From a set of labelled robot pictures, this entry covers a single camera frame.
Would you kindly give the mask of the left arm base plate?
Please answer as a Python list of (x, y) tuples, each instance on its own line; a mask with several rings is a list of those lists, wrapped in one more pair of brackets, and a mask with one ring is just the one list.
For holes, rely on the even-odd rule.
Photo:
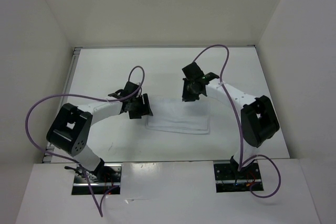
[[(106, 163), (104, 165), (105, 172), (99, 178), (87, 172), (87, 176), (95, 195), (103, 195), (108, 192), (108, 195), (119, 195), (121, 189), (121, 163)], [(79, 166), (72, 169), (75, 172), (72, 185), (72, 195), (90, 195), (90, 189), (87, 180)]]

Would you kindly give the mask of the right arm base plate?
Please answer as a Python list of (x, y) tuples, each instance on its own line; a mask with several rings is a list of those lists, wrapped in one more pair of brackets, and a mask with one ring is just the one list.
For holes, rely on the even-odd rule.
[(234, 193), (249, 191), (253, 186), (255, 191), (263, 191), (261, 173), (257, 162), (235, 173), (229, 161), (214, 163), (214, 177), (217, 193)]

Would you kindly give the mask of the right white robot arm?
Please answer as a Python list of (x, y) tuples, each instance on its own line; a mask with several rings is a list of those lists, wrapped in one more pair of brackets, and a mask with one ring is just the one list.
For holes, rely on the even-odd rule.
[(230, 172), (235, 178), (243, 178), (248, 173), (248, 165), (257, 157), (258, 148), (280, 129), (271, 99), (240, 91), (213, 72), (205, 74), (195, 62), (184, 67), (182, 72), (185, 75), (182, 101), (194, 102), (204, 95), (232, 107), (238, 123), (240, 147), (232, 156), (235, 162), (230, 165)]

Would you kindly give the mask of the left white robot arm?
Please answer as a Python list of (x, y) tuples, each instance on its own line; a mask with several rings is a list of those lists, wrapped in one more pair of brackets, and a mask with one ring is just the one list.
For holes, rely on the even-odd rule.
[(138, 84), (128, 81), (123, 89), (109, 94), (117, 102), (94, 102), (81, 106), (64, 104), (53, 121), (46, 139), (55, 147), (65, 151), (85, 169), (86, 176), (98, 182), (112, 174), (112, 169), (105, 166), (87, 145), (91, 126), (112, 116), (128, 113), (130, 119), (152, 116), (148, 95), (141, 94)]

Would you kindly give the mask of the white skirt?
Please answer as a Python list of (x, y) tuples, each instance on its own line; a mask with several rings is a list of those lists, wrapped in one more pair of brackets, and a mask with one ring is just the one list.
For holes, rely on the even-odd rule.
[(210, 133), (211, 105), (208, 101), (149, 97), (149, 102), (153, 115), (147, 117), (147, 129), (195, 135)]

